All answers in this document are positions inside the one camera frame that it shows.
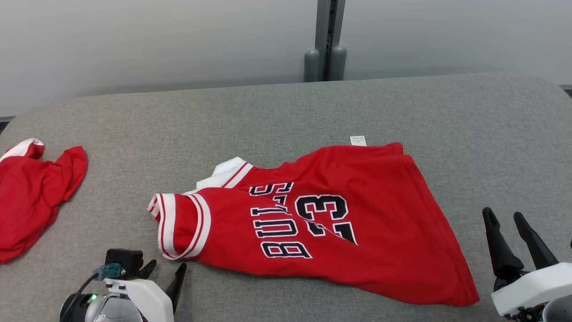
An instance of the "jersey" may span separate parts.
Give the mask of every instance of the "jersey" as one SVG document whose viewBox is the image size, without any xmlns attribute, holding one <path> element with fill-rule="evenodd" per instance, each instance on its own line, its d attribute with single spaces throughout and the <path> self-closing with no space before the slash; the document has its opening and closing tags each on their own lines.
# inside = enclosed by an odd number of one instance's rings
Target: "jersey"
<svg viewBox="0 0 572 322">
<path fill-rule="evenodd" d="M 171 260 L 321 277 L 400 301 L 479 300 L 459 244 L 400 143 L 321 148 L 273 169 L 240 158 L 148 210 Z"/>
<path fill-rule="evenodd" d="M 0 264 L 38 241 L 84 179 L 88 159 L 82 147 L 66 150 L 55 162 L 38 160 L 42 154 L 42 142 L 32 138 L 0 158 Z"/>
</svg>

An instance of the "cable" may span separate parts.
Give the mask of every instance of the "cable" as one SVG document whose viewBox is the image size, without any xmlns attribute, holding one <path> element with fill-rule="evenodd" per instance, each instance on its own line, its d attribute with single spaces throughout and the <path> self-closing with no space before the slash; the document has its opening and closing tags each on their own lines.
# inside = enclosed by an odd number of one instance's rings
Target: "cable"
<svg viewBox="0 0 572 322">
<path fill-rule="evenodd" d="M 73 300 L 71 301 L 71 303 L 67 306 L 66 312 L 62 315 L 61 319 L 59 320 L 59 322 L 64 322 L 67 320 L 67 316 L 70 314 L 72 307 L 76 304 L 77 299 L 80 297 L 81 292 L 84 291 L 85 287 L 94 279 L 96 279 L 100 274 L 99 273 L 95 273 L 93 274 L 90 278 L 88 278 L 87 281 L 85 281 L 85 283 L 83 285 L 81 285 L 80 289 L 77 291 L 76 296 L 73 298 Z"/>
</svg>

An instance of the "clothing tag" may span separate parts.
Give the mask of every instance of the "clothing tag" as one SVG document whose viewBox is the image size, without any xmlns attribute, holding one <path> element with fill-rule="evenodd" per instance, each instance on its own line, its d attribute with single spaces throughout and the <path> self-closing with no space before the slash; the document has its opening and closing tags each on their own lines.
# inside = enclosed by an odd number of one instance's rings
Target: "clothing tag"
<svg viewBox="0 0 572 322">
<path fill-rule="evenodd" d="M 352 143 L 353 146 L 361 146 L 366 147 L 366 137 L 363 135 L 359 136 L 350 136 L 349 141 Z"/>
</svg>

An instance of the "gray fabric surface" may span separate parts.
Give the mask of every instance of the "gray fabric surface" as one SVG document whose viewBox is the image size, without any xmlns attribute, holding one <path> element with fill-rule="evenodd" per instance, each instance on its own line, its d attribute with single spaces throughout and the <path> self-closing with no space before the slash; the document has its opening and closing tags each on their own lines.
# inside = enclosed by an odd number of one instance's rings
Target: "gray fabric surface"
<svg viewBox="0 0 572 322">
<path fill-rule="evenodd" d="M 481 301 L 411 305 L 321 280 L 194 263 L 176 321 L 494 320 L 483 207 L 496 212 L 527 268 L 517 210 L 570 261 L 571 103 L 541 78 L 488 73 L 87 97 L 18 116 L 0 150 L 36 137 L 46 144 L 44 159 L 54 160 L 82 145 L 89 168 L 38 243 L 0 267 L 0 321 L 53 321 L 108 248 L 158 259 L 152 279 L 166 287 L 178 265 L 158 251 L 157 223 L 145 211 L 153 193 L 188 191 L 234 156 L 275 167 L 348 144 L 351 135 L 404 144 L 459 240 Z"/>
</svg>

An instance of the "teal connector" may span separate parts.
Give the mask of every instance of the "teal connector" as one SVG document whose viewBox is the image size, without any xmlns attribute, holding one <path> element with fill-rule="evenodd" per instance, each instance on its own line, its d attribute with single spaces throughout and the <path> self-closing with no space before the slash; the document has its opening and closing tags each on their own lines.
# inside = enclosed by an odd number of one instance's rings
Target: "teal connector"
<svg viewBox="0 0 572 322">
<path fill-rule="evenodd" d="M 118 263 L 103 265 L 93 270 L 93 273 L 99 274 L 99 276 L 95 278 L 96 281 L 102 281 L 104 278 L 117 278 L 123 275 L 121 265 Z"/>
</svg>

